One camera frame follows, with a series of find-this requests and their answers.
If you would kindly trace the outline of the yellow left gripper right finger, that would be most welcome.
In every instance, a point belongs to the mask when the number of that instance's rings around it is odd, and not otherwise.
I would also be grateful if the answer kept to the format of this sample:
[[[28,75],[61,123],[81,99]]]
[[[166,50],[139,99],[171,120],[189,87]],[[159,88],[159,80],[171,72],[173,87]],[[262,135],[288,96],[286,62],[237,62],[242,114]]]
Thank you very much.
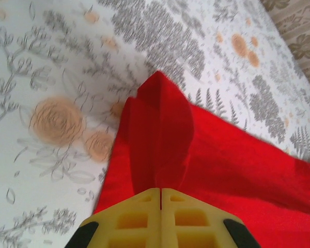
[[[235,215],[174,189],[161,196],[161,248],[261,248]]]

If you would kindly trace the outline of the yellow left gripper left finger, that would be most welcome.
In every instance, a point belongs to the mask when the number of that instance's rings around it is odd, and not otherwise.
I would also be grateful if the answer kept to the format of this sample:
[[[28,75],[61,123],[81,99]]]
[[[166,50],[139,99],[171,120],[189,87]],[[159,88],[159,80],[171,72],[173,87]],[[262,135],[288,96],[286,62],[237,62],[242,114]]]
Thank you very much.
[[[160,248],[160,202],[152,188],[93,214],[64,248]]]

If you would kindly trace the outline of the red t-shirt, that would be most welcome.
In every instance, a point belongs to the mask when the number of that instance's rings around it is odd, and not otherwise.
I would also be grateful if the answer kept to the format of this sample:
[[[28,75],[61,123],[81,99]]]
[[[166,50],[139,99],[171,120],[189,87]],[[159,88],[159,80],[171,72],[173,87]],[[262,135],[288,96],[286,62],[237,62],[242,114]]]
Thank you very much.
[[[310,163],[191,104],[157,71],[123,108],[95,211],[172,188],[238,216],[262,248],[310,248]]]

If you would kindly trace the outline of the floral printed tablecloth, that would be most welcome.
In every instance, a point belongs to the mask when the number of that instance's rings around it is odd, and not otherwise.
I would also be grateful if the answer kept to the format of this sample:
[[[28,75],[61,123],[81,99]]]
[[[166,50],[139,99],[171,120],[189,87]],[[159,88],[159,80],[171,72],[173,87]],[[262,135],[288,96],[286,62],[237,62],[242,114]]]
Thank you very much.
[[[310,161],[310,83],[262,0],[0,0],[0,248],[64,248],[156,70]]]

